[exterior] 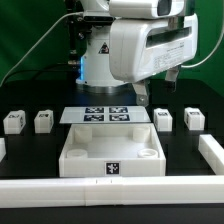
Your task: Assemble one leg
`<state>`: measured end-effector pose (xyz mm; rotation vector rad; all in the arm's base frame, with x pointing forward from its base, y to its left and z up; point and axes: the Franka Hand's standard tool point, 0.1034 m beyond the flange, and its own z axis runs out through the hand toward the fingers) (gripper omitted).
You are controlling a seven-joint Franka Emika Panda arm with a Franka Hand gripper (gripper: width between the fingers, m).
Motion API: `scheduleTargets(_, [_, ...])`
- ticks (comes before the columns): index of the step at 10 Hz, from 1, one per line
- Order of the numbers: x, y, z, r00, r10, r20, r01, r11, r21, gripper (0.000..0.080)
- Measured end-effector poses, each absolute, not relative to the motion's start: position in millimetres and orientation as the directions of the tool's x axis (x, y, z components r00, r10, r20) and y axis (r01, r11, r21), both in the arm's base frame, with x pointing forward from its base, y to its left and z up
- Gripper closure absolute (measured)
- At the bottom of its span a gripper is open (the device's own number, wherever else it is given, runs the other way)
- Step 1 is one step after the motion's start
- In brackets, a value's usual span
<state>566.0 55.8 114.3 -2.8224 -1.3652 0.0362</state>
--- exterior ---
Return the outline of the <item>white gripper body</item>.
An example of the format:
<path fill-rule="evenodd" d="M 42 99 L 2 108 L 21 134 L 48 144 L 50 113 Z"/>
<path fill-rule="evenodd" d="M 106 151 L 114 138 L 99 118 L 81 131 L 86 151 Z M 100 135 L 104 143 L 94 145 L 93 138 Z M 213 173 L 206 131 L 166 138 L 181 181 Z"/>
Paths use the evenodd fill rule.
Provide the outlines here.
<path fill-rule="evenodd" d="M 198 18 L 171 29 L 168 19 L 117 19 L 109 40 L 109 67 L 117 80 L 138 82 L 191 60 L 197 50 Z"/>

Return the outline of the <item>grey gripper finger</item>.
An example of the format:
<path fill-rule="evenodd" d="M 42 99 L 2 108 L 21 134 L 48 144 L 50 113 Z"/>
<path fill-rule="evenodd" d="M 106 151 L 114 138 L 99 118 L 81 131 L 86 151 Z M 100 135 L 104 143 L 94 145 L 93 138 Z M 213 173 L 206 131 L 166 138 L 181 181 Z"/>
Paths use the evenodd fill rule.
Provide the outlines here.
<path fill-rule="evenodd" d="M 141 80 L 137 83 L 132 84 L 133 89 L 136 93 L 136 103 L 139 106 L 147 107 L 149 104 L 149 88 L 148 81 Z"/>
<path fill-rule="evenodd" d="M 169 91 L 176 90 L 176 84 L 177 84 L 177 79 L 178 79 L 180 70 L 181 70 L 180 65 L 167 70 L 166 76 L 165 76 L 165 83 L 166 83 L 166 87 Z"/>

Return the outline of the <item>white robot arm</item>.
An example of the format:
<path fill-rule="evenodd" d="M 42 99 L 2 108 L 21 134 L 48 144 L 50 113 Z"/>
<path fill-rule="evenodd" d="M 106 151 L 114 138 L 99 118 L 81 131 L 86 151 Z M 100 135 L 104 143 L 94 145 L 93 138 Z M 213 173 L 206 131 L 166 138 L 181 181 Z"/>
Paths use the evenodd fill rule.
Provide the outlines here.
<path fill-rule="evenodd" d="M 79 0 L 87 45 L 81 83 L 114 91 L 127 84 L 136 103 L 149 103 L 149 79 L 166 74 L 176 90 L 181 65 L 197 50 L 195 0 Z"/>

